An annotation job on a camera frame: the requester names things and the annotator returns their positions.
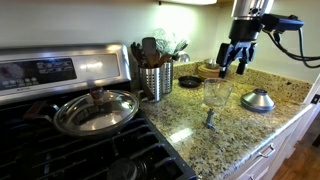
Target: stove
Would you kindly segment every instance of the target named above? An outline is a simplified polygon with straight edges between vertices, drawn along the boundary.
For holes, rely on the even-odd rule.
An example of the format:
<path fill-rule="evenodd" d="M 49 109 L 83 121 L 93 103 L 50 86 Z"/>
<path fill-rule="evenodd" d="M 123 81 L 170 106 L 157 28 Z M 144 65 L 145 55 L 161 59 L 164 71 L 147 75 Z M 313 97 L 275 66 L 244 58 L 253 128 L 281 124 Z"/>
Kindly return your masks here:
<path fill-rule="evenodd" d="M 57 131 L 51 107 L 96 85 L 130 91 L 124 45 L 0 50 L 0 179 L 196 179 L 141 110 L 116 134 L 77 138 Z M 36 101 L 48 107 L 25 119 Z"/>

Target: cable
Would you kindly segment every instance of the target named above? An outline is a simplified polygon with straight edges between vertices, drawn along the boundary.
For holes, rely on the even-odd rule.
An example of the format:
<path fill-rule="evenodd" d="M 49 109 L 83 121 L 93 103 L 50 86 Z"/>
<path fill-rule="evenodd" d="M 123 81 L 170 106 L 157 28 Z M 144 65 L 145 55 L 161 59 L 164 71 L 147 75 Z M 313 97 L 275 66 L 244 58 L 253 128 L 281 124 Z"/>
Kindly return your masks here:
<path fill-rule="evenodd" d="M 307 61 L 316 61 L 316 60 L 320 60 L 320 57 L 305 57 L 304 53 L 303 53 L 303 36 L 302 36 L 302 29 L 299 29 L 299 47 L 300 47 L 300 56 L 296 55 L 296 54 L 292 54 L 290 52 L 288 52 L 288 50 L 286 50 L 280 43 L 281 37 L 280 34 L 275 32 L 273 35 L 274 37 L 272 37 L 272 35 L 270 33 L 267 33 L 268 36 L 270 37 L 270 39 L 272 40 L 272 42 L 275 44 L 275 46 L 280 49 L 283 53 L 285 53 L 288 57 L 297 60 L 297 61 L 302 61 L 303 64 L 308 67 L 308 68 L 319 68 L 320 65 L 316 65 L 316 66 L 311 66 L 307 63 Z"/>
<path fill-rule="evenodd" d="M 303 53 L 303 35 L 302 35 L 302 29 L 300 28 L 299 31 L 299 46 L 300 46 L 300 54 L 301 54 L 301 57 L 302 57 L 302 62 L 303 64 L 308 67 L 308 68 L 312 68 L 312 69 L 315 69 L 315 68 L 319 68 L 320 67 L 320 64 L 319 65 L 315 65 L 315 66 L 311 66 L 307 63 L 307 61 L 305 60 L 304 58 L 304 53 Z"/>

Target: lid handle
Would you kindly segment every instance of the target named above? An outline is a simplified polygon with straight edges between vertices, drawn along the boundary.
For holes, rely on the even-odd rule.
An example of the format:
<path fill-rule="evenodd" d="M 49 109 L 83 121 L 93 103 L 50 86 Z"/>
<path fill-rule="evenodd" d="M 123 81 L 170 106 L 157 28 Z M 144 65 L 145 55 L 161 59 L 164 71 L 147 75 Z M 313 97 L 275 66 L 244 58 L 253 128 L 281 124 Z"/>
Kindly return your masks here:
<path fill-rule="evenodd" d="M 104 103 L 104 89 L 100 86 L 90 88 L 90 95 L 93 99 L 93 103 L 96 106 L 100 106 Z"/>

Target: cabinet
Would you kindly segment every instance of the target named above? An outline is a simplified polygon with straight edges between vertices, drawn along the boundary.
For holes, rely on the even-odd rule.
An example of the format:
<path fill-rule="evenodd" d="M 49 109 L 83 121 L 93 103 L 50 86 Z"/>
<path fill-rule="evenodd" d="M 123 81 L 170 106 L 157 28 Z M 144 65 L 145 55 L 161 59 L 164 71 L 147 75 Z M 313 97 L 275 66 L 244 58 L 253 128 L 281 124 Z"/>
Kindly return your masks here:
<path fill-rule="evenodd" d="M 320 76 L 318 77 L 316 83 L 310 90 L 310 93 L 307 96 L 305 102 L 311 102 L 311 99 L 314 97 L 314 94 L 320 94 Z M 305 108 L 305 110 L 307 110 L 307 112 L 302 112 L 303 115 L 298 120 L 297 128 L 294 129 L 288 141 L 285 144 L 283 144 L 279 154 L 271 163 L 270 167 L 272 168 L 268 171 L 268 174 L 265 176 L 265 179 L 272 179 L 274 174 L 280 168 L 283 161 L 292 155 L 292 153 L 295 150 L 295 144 L 297 143 L 297 141 L 301 140 L 301 138 L 304 136 L 304 134 L 310 127 L 311 123 L 315 119 L 315 117 L 318 115 L 320 111 L 320 103 L 309 104 L 308 107 Z"/>
<path fill-rule="evenodd" d="M 299 121 L 295 121 L 276 138 L 267 143 L 259 152 L 254 154 L 244 165 L 228 177 L 230 180 L 258 180 L 267 179 L 271 164 L 278 157 L 278 154 L 283 150 L 285 144 L 290 139 L 294 129 L 297 127 Z"/>

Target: glass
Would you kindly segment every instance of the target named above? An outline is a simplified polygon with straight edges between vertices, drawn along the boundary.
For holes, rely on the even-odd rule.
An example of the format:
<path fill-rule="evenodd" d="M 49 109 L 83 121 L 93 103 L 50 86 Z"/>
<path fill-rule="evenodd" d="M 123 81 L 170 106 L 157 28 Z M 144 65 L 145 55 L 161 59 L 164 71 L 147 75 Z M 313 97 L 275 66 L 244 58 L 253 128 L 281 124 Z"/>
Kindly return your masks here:
<path fill-rule="evenodd" d="M 212 108 L 224 107 L 233 89 L 233 84 L 221 78 L 204 81 L 204 104 Z"/>

